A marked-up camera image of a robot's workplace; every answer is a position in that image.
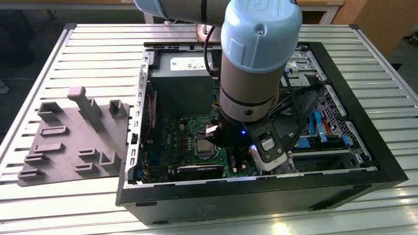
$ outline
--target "aluminum work table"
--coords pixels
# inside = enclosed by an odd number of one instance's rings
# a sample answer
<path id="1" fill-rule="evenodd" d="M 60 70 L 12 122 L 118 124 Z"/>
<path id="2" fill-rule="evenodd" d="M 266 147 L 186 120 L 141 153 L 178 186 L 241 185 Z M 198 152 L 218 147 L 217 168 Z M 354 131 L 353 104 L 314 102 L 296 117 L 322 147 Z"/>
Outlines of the aluminum work table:
<path id="1" fill-rule="evenodd" d="M 143 42 L 195 41 L 194 24 L 79 24 L 66 29 L 0 146 L 0 234 L 373 234 L 418 233 L 418 97 L 361 30 L 305 25 L 301 41 L 318 41 L 334 59 L 410 178 L 333 210 L 147 227 L 115 206 L 118 178 L 22 188 L 16 185 L 42 102 L 75 107 L 70 86 L 86 86 L 99 105 L 135 104 Z"/>

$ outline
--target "wooden furniture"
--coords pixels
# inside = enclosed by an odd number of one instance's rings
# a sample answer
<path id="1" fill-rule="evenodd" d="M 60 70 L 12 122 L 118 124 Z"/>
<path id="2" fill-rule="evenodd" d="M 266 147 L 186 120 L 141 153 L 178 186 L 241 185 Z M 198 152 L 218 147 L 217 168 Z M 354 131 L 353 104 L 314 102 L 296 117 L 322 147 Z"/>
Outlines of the wooden furniture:
<path id="1" fill-rule="evenodd" d="M 333 24 L 357 24 L 384 55 L 389 55 L 418 23 L 417 0 L 348 0 Z"/>
<path id="2" fill-rule="evenodd" d="M 302 8 L 304 24 L 332 24 L 346 0 L 297 0 Z"/>
<path id="3" fill-rule="evenodd" d="M 134 0 L 0 0 L 0 9 L 130 10 Z"/>

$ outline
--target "black cable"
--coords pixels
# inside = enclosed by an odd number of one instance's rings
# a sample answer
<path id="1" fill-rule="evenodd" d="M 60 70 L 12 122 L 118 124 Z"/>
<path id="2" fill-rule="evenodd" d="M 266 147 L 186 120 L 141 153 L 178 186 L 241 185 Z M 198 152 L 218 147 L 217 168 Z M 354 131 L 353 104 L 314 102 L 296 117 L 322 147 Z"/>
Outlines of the black cable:
<path id="1" fill-rule="evenodd" d="M 209 34 L 207 34 L 207 38 L 205 39 L 205 45 L 203 45 L 203 59 L 205 59 L 205 66 L 207 68 L 209 74 L 213 77 L 219 77 L 218 72 L 215 72 L 214 70 L 210 69 L 210 63 L 209 63 L 209 42 L 210 42 L 210 37 L 211 34 L 215 31 L 215 26 L 213 26 L 209 30 Z"/>
<path id="2" fill-rule="evenodd" d="M 202 0 L 201 4 L 201 18 L 202 18 L 202 24 L 209 24 L 207 23 L 207 11 L 209 11 L 209 0 Z"/>
<path id="3" fill-rule="evenodd" d="M 296 111 L 297 111 L 297 116 L 298 116 L 298 131 L 297 131 L 297 134 L 296 134 L 296 139 L 298 140 L 300 137 L 301 137 L 301 134 L 302 134 L 302 128 L 304 128 L 304 120 L 302 120 L 302 111 L 298 107 L 298 104 L 297 104 L 297 97 L 296 97 L 296 93 L 294 93 L 294 90 L 293 90 L 293 85 L 290 83 L 290 80 L 289 80 L 289 76 L 286 73 L 283 73 L 283 77 L 285 77 L 285 80 L 286 80 L 286 83 L 287 83 L 287 89 L 289 89 L 289 93 L 290 93 L 290 96 L 291 96 L 291 99 L 293 99 L 293 103 L 294 103 L 294 107 L 296 107 Z"/>
<path id="4" fill-rule="evenodd" d="M 305 92 L 309 92 L 309 91 L 317 91 L 320 90 L 321 88 L 324 87 L 322 84 L 320 85 L 314 85 L 314 86 L 310 86 L 310 87 L 302 87 L 297 90 L 296 92 L 296 96 L 300 96 L 302 94 L 305 94 Z M 281 104 L 286 103 L 287 100 L 291 98 L 291 96 L 287 96 L 283 100 L 281 100 L 281 102 L 278 103 L 278 105 L 275 106 L 275 108 L 273 110 L 270 110 L 269 112 L 269 117 L 271 117 L 275 113 L 281 113 L 283 112 L 286 109 L 289 109 L 289 105 L 285 104 L 282 106 L 279 106 Z"/>
<path id="5" fill-rule="evenodd" d="M 269 115 L 269 117 L 271 117 L 274 114 L 277 113 L 282 113 L 283 111 L 286 111 L 289 108 L 291 107 L 291 102 L 283 104 L 281 107 L 278 107 L 274 112 Z"/>

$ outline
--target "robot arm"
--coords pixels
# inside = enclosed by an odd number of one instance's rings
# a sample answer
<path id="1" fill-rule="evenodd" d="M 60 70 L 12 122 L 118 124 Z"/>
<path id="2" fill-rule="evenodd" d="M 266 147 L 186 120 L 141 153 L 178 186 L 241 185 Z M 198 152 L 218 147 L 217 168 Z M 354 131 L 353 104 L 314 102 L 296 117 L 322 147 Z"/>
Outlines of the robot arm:
<path id="1" fill-rule="evenodd" d="M 166 19 L 222 26 L 221 117 L 218 127 L 207 128 L 207 139 L 223 147 L 254 143 L 253 157 L 270 171 L 287 159 L 266 115 L 298 45 L 302 12 L 294 0 L 135 2 L 143 12 Z M 251 139 L 241 138 L 243 128 Z"/>
<path id="2" fill-rule="evenodd" d="M 221 108 L 254 122 L 269 111 L 279 78 L 298 44 L 302 13 L 293 0 L 137 0 L 166 19 L 222 26 Z"/>

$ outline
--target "motherboard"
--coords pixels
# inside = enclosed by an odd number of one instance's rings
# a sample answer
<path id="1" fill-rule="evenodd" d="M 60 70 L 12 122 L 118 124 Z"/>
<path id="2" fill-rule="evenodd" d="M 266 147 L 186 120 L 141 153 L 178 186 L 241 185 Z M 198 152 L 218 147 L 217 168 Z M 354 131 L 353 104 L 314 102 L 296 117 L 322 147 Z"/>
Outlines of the motherboard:
<path id="1" fill-rule="evenodd" d="M 215 115 L 163 120 L 161 149 L 146 153 L 147 183 L 258 174 L 247 149 L 221 148 L 205 139 L 205 126 L 217 122 Z"/>

